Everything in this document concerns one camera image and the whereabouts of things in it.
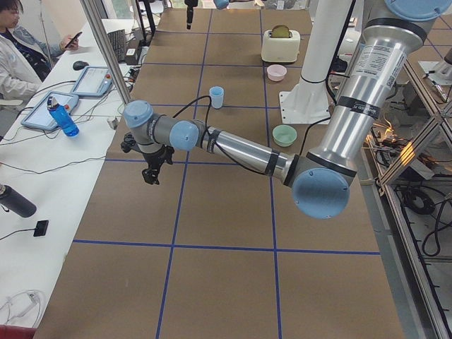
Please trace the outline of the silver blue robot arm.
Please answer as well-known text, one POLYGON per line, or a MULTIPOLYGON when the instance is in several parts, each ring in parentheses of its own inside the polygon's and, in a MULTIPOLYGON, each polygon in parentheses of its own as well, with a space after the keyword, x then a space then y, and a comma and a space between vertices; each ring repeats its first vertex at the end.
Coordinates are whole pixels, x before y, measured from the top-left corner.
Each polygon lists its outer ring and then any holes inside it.
POLYGON ((304 214, 333 218, 349 201, 355 156, 407 56, 424 44, 434 21, 450 8, 450 1, 376 1, 371 6, 362 31, 364 47, 351 63, 320 145, 305 156, 280 153, 205 121, 157 114, 143 100, 125 106, 129 132, 121 149, 144 157, 148 166, 142 175, 149 184, 157 183, 162 164, 171 163, 176 150, 199 147, 224 155, 247 170, 277 177, 291 188, 295 205, 304 214))

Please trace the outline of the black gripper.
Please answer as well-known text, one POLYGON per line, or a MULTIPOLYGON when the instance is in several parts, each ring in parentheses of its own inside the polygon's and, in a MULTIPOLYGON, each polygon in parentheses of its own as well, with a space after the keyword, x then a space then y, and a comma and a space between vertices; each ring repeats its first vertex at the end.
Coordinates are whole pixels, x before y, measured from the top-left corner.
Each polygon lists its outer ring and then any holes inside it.
POLYGON ((173 164, 172 155, 174 148, 170 145, 162 145, 162 147, 154 153, 144 153, 143 157, 148 163, 148 168, 142 170, 142 177, 145 183, 151 185, 159 185, 158 179, 160 169, 166 162, 169 165, 173 164))

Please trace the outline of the person's hand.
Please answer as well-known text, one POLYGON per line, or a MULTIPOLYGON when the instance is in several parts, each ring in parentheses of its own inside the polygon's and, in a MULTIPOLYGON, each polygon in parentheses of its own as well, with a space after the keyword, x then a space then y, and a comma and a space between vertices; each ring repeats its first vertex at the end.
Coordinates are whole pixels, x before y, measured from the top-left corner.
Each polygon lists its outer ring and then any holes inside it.
POLYGON ((77 50, 78 49, 78 38, 71 35, 65 36, 59 44, 61 51, 66 50, 77 50))

